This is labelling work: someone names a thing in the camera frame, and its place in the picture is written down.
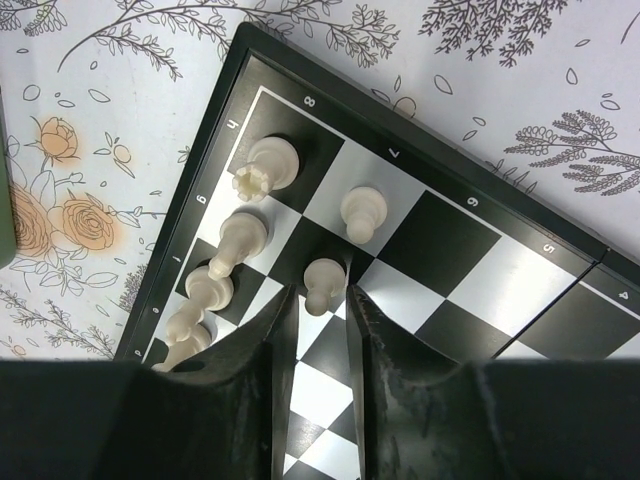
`chessboard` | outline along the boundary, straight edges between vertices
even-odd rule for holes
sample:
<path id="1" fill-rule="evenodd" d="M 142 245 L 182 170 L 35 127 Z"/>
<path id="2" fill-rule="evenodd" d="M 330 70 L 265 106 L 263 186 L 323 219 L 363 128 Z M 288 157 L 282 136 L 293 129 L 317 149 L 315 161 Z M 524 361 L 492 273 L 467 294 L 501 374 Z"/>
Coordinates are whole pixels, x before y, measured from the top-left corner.
<path id="1" fill-rule="evenodd" d="M 295 180 L 258 202 L 234 177 L 257 142 L 294 147 Z M 386 218 L 355 243 L 341 216 L 354 188 Z M 239 27 L 156 243 L 118 358 L 167 357 L 167 320 L 187 277 L 218 255 L 238 212 L 266 246 L 233 268 L 233 295 L 201 324 L 217 342 L 284 285 L 299 285 L 299 342 L 285 479 L 359 477 L 344 289 L 304 308 L 303 275 L 329 258 L 403 328 L 458 362 L 640 356 L 640 269 L 605 242 L 494 177 L 304 52 Z"/>

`orange rose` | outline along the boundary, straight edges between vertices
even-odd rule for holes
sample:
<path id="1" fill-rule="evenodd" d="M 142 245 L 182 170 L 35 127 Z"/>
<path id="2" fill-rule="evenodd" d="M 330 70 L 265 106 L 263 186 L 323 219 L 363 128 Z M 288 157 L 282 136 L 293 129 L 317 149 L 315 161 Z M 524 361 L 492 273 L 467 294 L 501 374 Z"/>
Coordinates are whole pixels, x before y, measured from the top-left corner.
<path id="1" fill-rule="evenodd" d="M 61 118 L 52 117 L 42 126 L 40 144 L 47 157 L 70 158 L 78 149 L 78 137 L 71 125 Z"/>
<path id="2" fill-rule="evenodd" d="M 47 212 L 28 192 L 17 185 L 9 187 L 11 210 L 20 253 L 27 257 L 41 257 L 51 248 L 51 223 Z"/>
<path id="3" fill-rule="evenodd" d="M 61 213 L 62 229 L 71 242 L 89 250 L 113 245 L 113 220 L 91 201 L 68 200 Z"/>

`chess piece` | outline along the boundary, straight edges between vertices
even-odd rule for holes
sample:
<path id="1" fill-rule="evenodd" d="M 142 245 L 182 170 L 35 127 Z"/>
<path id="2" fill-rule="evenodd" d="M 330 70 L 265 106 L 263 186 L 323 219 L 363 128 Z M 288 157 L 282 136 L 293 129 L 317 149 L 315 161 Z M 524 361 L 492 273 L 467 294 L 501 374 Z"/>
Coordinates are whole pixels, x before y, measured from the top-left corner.
<path id="1" fill-rule="evenodd" d="M 267 228 L 249 213 L 234 213 L 220 227 L 218 254 L 209 262 L 214 280 L 231 275 L 233 267 L 258 255 L 267 244 Z"/>
<path id="2" fill-rule="evenodd" d="M 171 345 L 164 362 L 157 363 L 152 368 L 158 372 L 168 372 L 180 362 L 209 348 L 212 342 L 211 334 L 206 328 L 202 325 L 194 325 L 191 329 L 191 336 L 182 342 Z"/>
<path id="3" fill-rule="evenodd" d="M 209 268 L 204 266 L 187 276 L 185 290 L 189 299 L 167 320 L 165 343 L 169 347 L 189 338 L 193 327 L 204 318 L 205 310 L 216 312 L 229 305 L 233 283 L 228 277 L 213 280 Z"/>
<path id="4" fill-rule="evenodd" d="M 304 271 L 304 285 L 309 290 L 304 306 L 310 315 L 319 317 L 329 310 L 331 297 L 345 287 L 346 275 L 338 262 L 320 258 Z"/>
<path id="5" fill-rule="evenodd" d="M 233 188 L 243 202 L 259 202 L 272 190 L 291 185 L 299 168 L 298 153 L 289 142 L 266 137 L 251 147 L 247 163 L 236 170 Z"/>
<path id="6" fill-rule="evenodd" d="M 347 224 L 347 236 L 362 245 L 387 218 L 387 202 L 374 188 L 357 187 L 347 193 L 340 205 L 340 215 Z"/>

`orange flower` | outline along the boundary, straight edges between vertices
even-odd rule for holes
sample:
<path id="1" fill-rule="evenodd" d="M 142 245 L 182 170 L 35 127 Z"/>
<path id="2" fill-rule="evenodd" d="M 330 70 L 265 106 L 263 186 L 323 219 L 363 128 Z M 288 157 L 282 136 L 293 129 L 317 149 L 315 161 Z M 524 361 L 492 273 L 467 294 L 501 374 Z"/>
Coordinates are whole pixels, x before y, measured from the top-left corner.
<path id="1" fill-rule="evenodd" d="M 71 158 L 78 149 L 78 137 L 71 125 L 61 118 L 52 117 L 40 130 L 40 144 L 47 157 L 60 161 Z"/>
<path id="2" fill-rule="evenodd" d="M 60 230 L 52 241 L 62 250 L 104 250 L 113 245 L 112 218 L 90 200 L 67 200 L 49 210 L 49 219 Z"/>
<path id="3" fill-rule="evenodd" d="M 47 212 L 28 192 L 17 185 L 9 187 L 18 250 L 27 257 L 41 257 L 51 248 L 51 223 Z"/>

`chessboard border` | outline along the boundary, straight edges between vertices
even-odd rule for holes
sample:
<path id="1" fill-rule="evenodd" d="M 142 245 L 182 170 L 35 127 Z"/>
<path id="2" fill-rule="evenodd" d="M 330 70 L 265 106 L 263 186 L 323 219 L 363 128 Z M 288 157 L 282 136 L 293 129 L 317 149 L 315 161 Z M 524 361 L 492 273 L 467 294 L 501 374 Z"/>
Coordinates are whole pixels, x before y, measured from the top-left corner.
<path id="1" fill-rule="evenodd" d="M 318 92 L 323 98 L 339 104 L 372 131 L 379 132 L 385 139 L 393 139 L 395 152 L 406 152 L 406 157 L 416 157 L 424 162 L 424 167 L 437 170 L 444 177 L 453 178 L 468 188 L 489 198 L 518 219 L 547 235 L 558 243 L 577 250 L 583 256 L 600 263 L 610 248 L 595 234 L 587 233 L 582 227 L 563 218 L 547 206 L 529 197 L 517 188 L 502 181 L 490 171 L 470 160 L 458 147 L 452 146 L 435 132 L 415 120 L 403 117 L 367 90 L 356 86 L 353 81 L 335 72 L 323 62 L 315 59 L 299 47 L 280 38 L 277 33 L 251 23 L 239 25 L 229 54 L 218 77 L 215 89 L 205 111 L 202 124 L 196 135 L 191 154 L 178 182 L 169 211 L 158 236 L 136 301 L 129 315 L 122 338 L 116 351 L 116 358 L 142 361 L 134 355 L 132 343 L 142 333 L 139 320 L 147 308 L 149 297 L 156 285 L 160 269 L 169 254 L 178 220 L 188 205 L 202 170 L 206 167 L 203 158 L 211 151 L 212 140 L 223 128 L 222 119 L 230 108 L 230 98 L 236 81 L 240 78 L 251 58 L 256 58 L 277 73 L 301 83 L 310 91 Z M 373 149 L 374 153 L 388 157 L 388 144 Z M 624 267 L 625 277 L 639 279 L 640 267 L 621 257 L 613 262 Z"/>

